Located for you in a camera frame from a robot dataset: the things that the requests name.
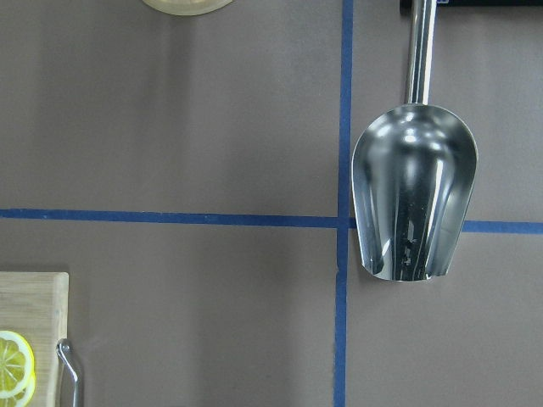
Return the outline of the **lemon slice under upper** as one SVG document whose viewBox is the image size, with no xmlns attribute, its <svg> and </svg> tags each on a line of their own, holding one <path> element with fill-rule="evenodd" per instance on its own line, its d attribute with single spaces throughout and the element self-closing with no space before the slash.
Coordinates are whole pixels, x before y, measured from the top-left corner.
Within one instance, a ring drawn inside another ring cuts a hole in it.
<svg viewBox="0 0 543 407">
<path fill-rule="evenodd" d="M 33 398 L 36 389 L 36 377 L 31 375 L 27 386 L 14 396 L 1 399 L 1 407 L 26 407 Z"/>
</svg>

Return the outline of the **steel scoop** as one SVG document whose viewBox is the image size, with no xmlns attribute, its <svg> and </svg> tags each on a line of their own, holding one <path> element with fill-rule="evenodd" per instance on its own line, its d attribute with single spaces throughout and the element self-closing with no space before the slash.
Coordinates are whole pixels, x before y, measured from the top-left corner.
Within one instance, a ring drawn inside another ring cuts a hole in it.
<svg viewBox="0 0 543 407">
<path fill-rule="evenodd" d="M 350 164 L 361 264 L 387 281 L 446 275 L 473 192 L 474 136 L 428 101 L 436 12 L 412 2 L 405 102 L 362 132 Z"/>
</svg>

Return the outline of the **wooden mug tree stand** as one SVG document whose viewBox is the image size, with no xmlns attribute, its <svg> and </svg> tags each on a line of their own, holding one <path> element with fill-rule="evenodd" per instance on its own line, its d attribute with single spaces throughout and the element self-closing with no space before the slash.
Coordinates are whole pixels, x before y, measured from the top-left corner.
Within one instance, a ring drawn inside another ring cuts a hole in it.
<svg viewBox="0 0 543 407">
<path fill-rule="evenodd" d="M 196 16 L 214 12 L 232 3 L 232 0 L 143 0 L 161 13 L 175 16 Z"/>
</svg>

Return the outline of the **wooden cutting board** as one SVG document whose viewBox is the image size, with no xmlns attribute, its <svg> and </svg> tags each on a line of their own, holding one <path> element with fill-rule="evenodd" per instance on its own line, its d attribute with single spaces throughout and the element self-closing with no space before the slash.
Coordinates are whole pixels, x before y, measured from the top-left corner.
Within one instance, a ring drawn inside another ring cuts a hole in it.
<svg viewBox="0 0 543 407">
<path fill-rule="evenodd" d="M 66 272 L 3 271 L 1 328 L 19 333 L 30 344 L 36 387 L 30 406 L 59 401 L 57 343 L 67 337 L 69 275 Z"/>
</svg>

